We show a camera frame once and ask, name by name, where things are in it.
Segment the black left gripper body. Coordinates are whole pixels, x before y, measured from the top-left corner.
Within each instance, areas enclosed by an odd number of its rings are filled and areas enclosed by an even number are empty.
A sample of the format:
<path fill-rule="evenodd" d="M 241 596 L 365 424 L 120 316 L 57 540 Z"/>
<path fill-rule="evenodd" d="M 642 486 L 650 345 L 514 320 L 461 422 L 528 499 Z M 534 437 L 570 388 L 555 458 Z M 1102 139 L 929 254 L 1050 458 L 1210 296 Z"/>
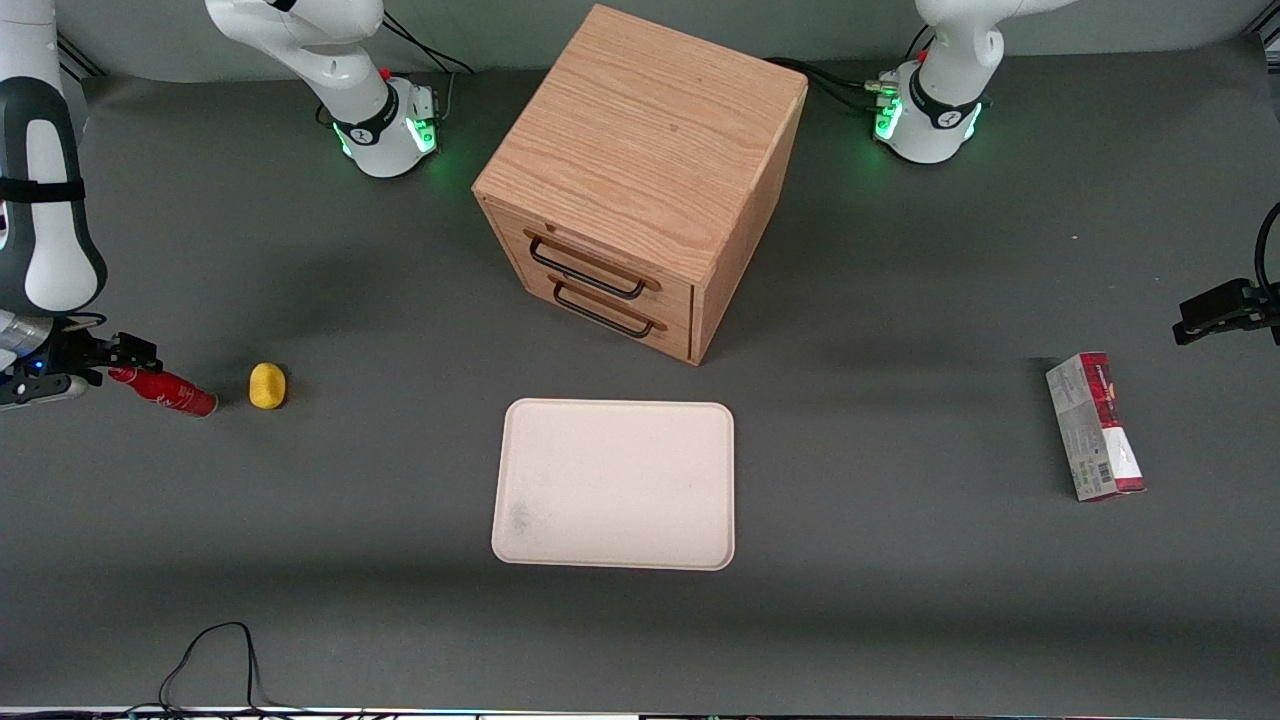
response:
<path fill-rule="evenodd" d="M 1258 281 L 1249 286 L 1253 309 L 1249 314 L 1247 331 L 1267 329 L 1276 346 L 1280 345 L 1279 329 L 1279 283 Z"/>

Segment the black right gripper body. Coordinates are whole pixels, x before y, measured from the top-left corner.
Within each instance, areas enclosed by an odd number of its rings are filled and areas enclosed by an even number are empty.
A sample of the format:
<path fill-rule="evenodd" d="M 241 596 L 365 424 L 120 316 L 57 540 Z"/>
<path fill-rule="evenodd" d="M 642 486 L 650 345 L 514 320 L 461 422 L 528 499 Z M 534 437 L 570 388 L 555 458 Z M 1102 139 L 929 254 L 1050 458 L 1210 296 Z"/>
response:
<path fill-rule="evenodd" d="M 72 389 L 63 370 L 97 366 L 96 341 L 84 334 L 52 334 L 33 352 L 3 372 L 3 393 L 83 393 Z"/>

